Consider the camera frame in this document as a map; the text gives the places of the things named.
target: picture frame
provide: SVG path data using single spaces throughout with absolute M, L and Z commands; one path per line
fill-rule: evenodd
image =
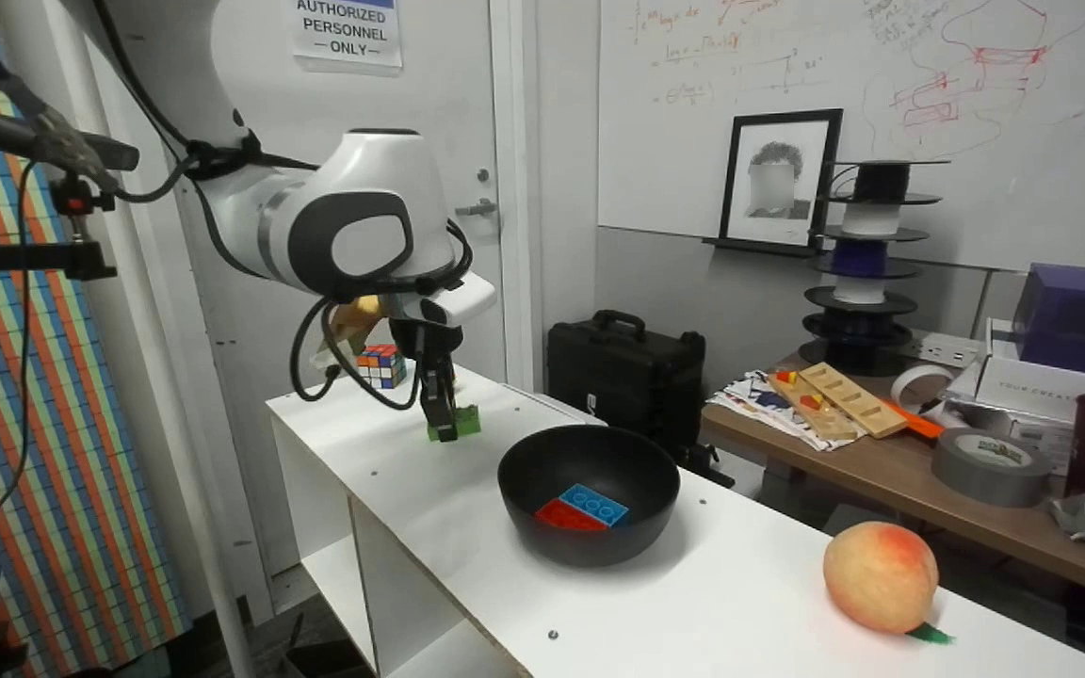
M 717 244 L 821 253 L 843 107 L 733 118 Z

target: white table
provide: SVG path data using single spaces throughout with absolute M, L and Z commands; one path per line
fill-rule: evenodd
M 481 431 L 427 439 L 339 385 L 271 397 L 300 563 L 377 675 L 1085 675 L 1085 656 L 938 590 L 952 645 L 875 637 L 831 610 L 825 536 L 681 469 L 653 551 L 566 568 L 519 544 L 497 459 L 534 430 L 588 420 L 458 367 Z

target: striped curtain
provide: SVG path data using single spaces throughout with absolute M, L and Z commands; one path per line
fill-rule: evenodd
M 0 153 L 0 244 L 15 242 L 19 169 Z M 45 182 L 31 185 L 28 231 L 31 242 L 69 238 Z M 0 600 L 31 645 L 28 675 L 117 667 L 190 625 L 78 284 L 35 274 L 31 463 L 0 513 Z M 0 494 L 19 459 L 19 320 L 19 274 L 0 274 Z

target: peach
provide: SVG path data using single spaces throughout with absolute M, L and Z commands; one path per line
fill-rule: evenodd
M 875 632 L 905 637 L 925 620 L 938 587 L 929 544 L 898 522 L 856 522 L 821 559 L 836 610 Z

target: black bag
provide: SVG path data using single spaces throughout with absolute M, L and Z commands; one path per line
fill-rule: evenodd
M 614 308 L 584 322 L 554 322 L 545 390 L 665 449 L 698 445 L 703 340 L 654 336 Z

